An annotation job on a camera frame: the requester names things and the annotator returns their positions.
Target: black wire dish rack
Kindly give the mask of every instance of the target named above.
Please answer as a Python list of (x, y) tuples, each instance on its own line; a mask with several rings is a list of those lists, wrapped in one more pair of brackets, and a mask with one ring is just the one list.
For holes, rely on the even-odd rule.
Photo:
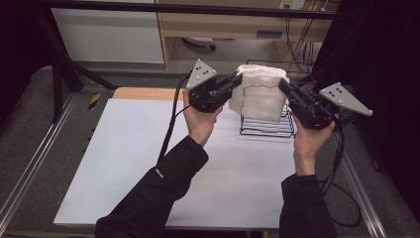
[(288, 106), (284, 106), (279, 122), (255, 120), (241, 116), (240, 134), (291, 138), (294, 135), (294, 126)]
[[(250, 62), (264, 62), (265, 66), (280, 67), (283, 68), (284, 63), (304, 63), (304, 62), (295, 62), (295, 61), (274, 61), (274, 60), (258, 60), (258, 59), (248, 59), (247, 64)], [(287, 71), (287, 75), (291, 75), (294, 80), (298, 80), (300, 77), (307, 76), (308, 72), (302, 71)], [(281, 117), (279, 122), (270, 122), (255, 120), (241, 116), (241, 135), (250, 135), (250, 136), (269, 136), (269, 137), (282, 137), (282, 138), (291, 138), (294, 134), (294, 125), (292, 120), (292, 115), (290, 108), (284, 105), (281, 112)]]

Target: white tabletop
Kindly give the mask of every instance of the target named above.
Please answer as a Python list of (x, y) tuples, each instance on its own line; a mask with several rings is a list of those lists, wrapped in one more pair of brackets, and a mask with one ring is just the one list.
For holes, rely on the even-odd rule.
[[(156, 164), (171, 107), (170, 101), (110, 99), (54, 224), (94, 225), (109, 214)], [(166, 227), (278, 228), (280, 183), (294, 173), (293, 140), (239, 130), (240, 116), (225, 106), (205, 146), (209, 162), (174, 204)], [(186, 135), (179, 115), (168, 147)]]

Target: folded cloth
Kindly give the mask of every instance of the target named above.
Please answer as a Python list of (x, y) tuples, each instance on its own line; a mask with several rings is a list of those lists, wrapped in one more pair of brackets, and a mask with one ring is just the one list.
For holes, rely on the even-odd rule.
[(243, 74), (242, 84), (232, 92), (229, 108), (247, 118), (279, 122), (286, 96), (278, 85), (289, 79), (281, 68), (243, 64), (237, 69)]

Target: person's arm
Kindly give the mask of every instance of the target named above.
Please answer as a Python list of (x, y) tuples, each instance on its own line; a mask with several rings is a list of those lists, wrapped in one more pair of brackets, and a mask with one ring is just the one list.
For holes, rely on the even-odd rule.
[(296, 174), (281, 183), (284, 205), (279, 237), (337, 237), (315, 175), (315, 159), (330, 138), (334, 123), (321, 131), (304, 128), (296, 117), (293, 159)]
[[(187, 91), (183, 91), (183, 99), (185, 107)], [(188, 136), (151, 168), (109, 215), (96, 222), (95, 237), (159, 237), (173, 203), (185, 196), (192, 178), (208, 160), (203, 147), (221, 111), (184, 110)]]

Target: black jacket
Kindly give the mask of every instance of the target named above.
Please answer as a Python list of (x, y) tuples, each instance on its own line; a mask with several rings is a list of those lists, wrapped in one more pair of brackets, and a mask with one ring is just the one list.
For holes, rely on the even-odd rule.
[[(173, 203), (185, 196), (194, 175), (207, 163), (203, 148), (190, 137), (151, 168), (107, 216), (96, 223), (96, 237), (159, 237)], [(284, 206), (280, 237), (336, 237), (315, 176), (293, 175), (282, 183)]]

